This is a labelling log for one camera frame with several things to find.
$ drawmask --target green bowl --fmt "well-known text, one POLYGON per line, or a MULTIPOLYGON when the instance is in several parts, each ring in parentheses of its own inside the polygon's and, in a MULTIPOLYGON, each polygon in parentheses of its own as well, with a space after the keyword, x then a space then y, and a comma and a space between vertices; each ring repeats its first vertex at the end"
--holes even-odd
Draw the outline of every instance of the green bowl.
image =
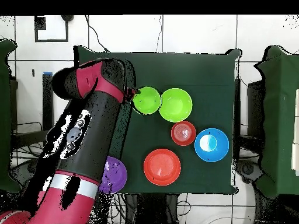
POLYGON ((188 118, 192 110, 192 99, 183 89, 168 89, 162 94, 159 109, 162 118, 169 122, 180 122, 188 118))
POLYGON ((153 114, 161 106, 161 96, 153 87, 142 87, 135 94, 133 103, 137 112, 141 114, 153 114))

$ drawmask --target blue bowl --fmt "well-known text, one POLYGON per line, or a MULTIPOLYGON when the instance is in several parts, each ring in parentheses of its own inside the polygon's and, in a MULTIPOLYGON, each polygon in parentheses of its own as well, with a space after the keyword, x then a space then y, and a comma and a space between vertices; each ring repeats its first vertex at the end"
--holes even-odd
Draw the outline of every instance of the blue bowl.
POLYGON ((205 129, 194 142, 195 152, 205 162, 217 162, 227 155, 230 143, 219 129, 205 129))

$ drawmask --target white tile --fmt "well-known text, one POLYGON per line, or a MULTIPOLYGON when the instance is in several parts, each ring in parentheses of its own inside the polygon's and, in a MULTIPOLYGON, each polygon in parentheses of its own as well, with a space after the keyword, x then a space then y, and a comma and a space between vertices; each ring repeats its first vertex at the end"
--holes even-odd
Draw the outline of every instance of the white tile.
MULTIPOLYGON (((156 52, 161 31, 159 18, 160 15, 92 15, 89 24, 96 30, 100 43, 113 53, 156 52)), ((89 34, 90 49, 104 51, 92 29, 89 34)))
POLYGON ((255 191, 252 184, 245 184, 242 177, 236 173, 235 186, 238 192, 233 195, 234 205, 255 206, 255 191))
MULTIPOLYGON (((17 80, 19 82, 17 90, 17 110, 18 123, 41 122, 43 119, 43 72, 52 72, 72 67, 73 62, 33 62, 25 61, 16 63, 17 80)), ((59 98, 56 94, 53 97, 54 101, 54 123, 65 109, 67 101, 59 98)), ((18 127, 20 132, 39 131, 38 124, 21 125, 18 127)))
POLYGON ((296 52, 297 20, 297 15, 238 15, 237 47, 243 51, 241 61, 261 61, 265 49, 273 45, 296 52))
POLYGON ((231 206, 192 206, 187 219, 178 218, 180 224, 231 224, 231 211, 231 206))
MULTIPOLYGON (((187 201, 190 205, 231 205, 231 195, 222 194, 192 194, 188 193, 187 201)), ((186 200, 186 193, 180 194, 178 202, 186 200)))
POLYGON ((223 54, 235 48, 236 15, 164 15, 164 52, 223 54))
POLYGON ((232 215, 232 224, 253 224, 255 207, 234 207, 232 215))
MULTIPOLYGON (((239 63, 240 84, 240 99, 241 99, 241 124, 248 124, 248 84, 262 80, 259 71, 254 67, 256 63, 242 62, 239 63)), ((247 134, 248 126, 241 126, 241 134, 247 134)))
POLYGON ((15 62, 8 61, 8 66, 11 71, 11 76, 16 76, 15 62))
MULTIPOLYGON (((54 39, 63 30, 61 16, 49 20, 46 16, 46 30, 41 33, 44 38, 54 39)), ((34 16, 16 16, 16 42, 17 60, 73 60, 73 46, 88 46, 88 25, 83 15, 76 15, 68 23, 68 42, 35 42, 34 16)))
MULTIPOLYGON (((0 16, 0 39, 15 40, 15 17, 0 16)), ((15 52, 8 55, 8 60, 15 59, 15 52)))

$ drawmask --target purple bowl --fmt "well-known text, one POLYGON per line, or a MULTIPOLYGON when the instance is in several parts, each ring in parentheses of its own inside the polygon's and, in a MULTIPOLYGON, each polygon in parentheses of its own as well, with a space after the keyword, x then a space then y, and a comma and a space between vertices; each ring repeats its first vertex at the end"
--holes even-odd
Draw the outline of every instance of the purple bowl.
POLYGON ((107 156, 99 190, 103 193, 116 193, 124 187, 126 181, 127 170, 124 164, 114 157, 107 156))

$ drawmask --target dark green tablecloth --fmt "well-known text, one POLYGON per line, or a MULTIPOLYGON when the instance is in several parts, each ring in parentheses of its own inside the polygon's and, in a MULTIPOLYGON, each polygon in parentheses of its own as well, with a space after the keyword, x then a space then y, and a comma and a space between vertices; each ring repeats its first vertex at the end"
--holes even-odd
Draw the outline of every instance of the dark green tablecloth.
POLYGON ((100 57, 130 61, 136 75, 136 86, 153 86, 161 93, 170 88, 187 91, 193 109, 186 119, 197 133, 206 128, 219 128, 230 140, 230 149, 219 162, 207 163, 194 151, 194 143, 177 146, 171 139, 174 123, 164 120, 159 112, 143 116, 122 106, 109 155, 120 158, 128 172, 123 193, 217 193, 232 194, 232 113, 234 103, 234 68, 239 50, 226 55, 102 53, 78 47, 79 63, 100 57), (121 150, 126 125, 128 130, 121 150), (150 183, 143 172, 143 161, 154 149, 165 148, 177 154, 181 162, 179 178, 171 185, 160 187, 150 183))
POLYGON ((9 83, 9 53, 16 49, 12 40, 0 39, 0 190, 17 193, 20 185, 9 177, 8 169, 11 163, 11 89, 9 83))
POLYGON ((299 194, 299 177, 291 169, 294 138, 295 96, 299 89, 299 55, 271 46, 256 65, 265 80, 263 101, 265 148, 261 167, 265 174, 256 182, 268 198, 279 194, 299 194))

